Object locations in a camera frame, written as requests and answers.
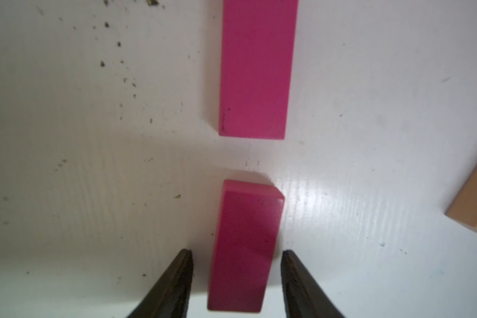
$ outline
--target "pink block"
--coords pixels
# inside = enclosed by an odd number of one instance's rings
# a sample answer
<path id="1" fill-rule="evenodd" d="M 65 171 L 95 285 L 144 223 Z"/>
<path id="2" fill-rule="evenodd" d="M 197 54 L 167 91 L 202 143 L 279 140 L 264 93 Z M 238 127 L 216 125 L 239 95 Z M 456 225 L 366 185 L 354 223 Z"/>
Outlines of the pink block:
<path id="1" fill-rule="evenodd" d="M 221 136 L 284 139 L 298 0 L 224 0 Z"/>
<path id="2" fill-rule="evenodd" d="M 208 309 L 261 311 L 283 205 L 273 186 L 224 181 Z"/>

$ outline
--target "white tabletop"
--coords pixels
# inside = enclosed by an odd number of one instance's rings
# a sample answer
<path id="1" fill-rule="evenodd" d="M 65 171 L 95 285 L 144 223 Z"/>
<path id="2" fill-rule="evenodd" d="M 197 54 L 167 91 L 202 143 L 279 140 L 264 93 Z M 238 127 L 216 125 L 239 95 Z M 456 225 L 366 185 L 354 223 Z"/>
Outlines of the white tabletop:
<path id="1" fill-rule="evenodd" d="M 240 316 L 205 294 L 236 179 L 286 196 L 260 316 L 293 249 L 348 318 L 477 318 L 477 233 L 444 215 L 477 0 L 301 0 L 284 141 L 216 132 L 222 0 L 160 2 L 0 0 L 0 317 L 126 316 L 182 248 L 188 317 Z"/>

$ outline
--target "pink rectangular block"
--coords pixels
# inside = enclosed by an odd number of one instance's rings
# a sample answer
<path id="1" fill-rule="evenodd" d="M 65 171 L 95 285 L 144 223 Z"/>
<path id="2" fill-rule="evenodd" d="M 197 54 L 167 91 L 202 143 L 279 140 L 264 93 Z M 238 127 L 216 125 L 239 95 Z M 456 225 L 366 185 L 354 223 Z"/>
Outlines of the pink rectangular block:
<path id="1" fill-rule="evenodd" d="M 273 186 L 224 181 L 208 309 L 261 311 L 283 205 Z"/>
<path id="2" fill-rule="evenodd" d="M 298 0 L 224 0 L 221 136 L 284 139 Z"/>

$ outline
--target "white table surface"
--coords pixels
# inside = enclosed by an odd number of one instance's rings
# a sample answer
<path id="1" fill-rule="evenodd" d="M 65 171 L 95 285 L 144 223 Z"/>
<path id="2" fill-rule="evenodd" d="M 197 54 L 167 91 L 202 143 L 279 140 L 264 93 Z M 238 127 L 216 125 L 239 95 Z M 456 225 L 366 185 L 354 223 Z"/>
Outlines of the white table surface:
<path id="1" fill-rule="evenodd" d="M 477 318 L 477 233 L 444 215 L 477 163 L 477 0 L 301 0 L 284 141 L 216 132 L 222 0 L 160 2 L 0 0 L 0 317 L 124 317 L 182 248 L 188 317 L 241 316 L 206 310 L 230 178 L 285 194 L 278 251 L 348 318 Z"/>

